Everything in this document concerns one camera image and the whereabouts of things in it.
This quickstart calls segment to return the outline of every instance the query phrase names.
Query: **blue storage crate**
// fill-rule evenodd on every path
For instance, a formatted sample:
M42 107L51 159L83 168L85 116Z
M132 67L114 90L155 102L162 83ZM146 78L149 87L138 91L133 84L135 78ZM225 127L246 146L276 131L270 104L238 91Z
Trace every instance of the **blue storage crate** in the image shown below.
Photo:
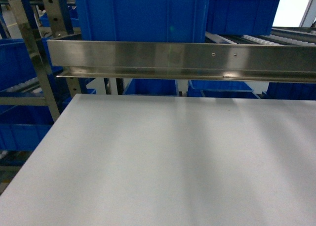
M23 39L0 40L0 90L36 76Z
M53 124L46 106L15 106L0 114L0 149L33 151Z
M316 84L269 83L267 98L316 100Z
M77 10L70 8L69 14L70 14L70 19L71 19L71 24L73 25L73 27L80 27ZM45 13L42 17L40 17L39 20L41 21L43 27L50 27L47 13Z
M132 79L123 95L178 96L178 84L172 79Z
M187 96L202 97L201 90L253 92L245 82L190 80Z
M210 0L206 30L220 35L269 35L280 0Z
M209 0L76 0L82 38L203 43Z
M201 91L202 97L259 99L250 91Z

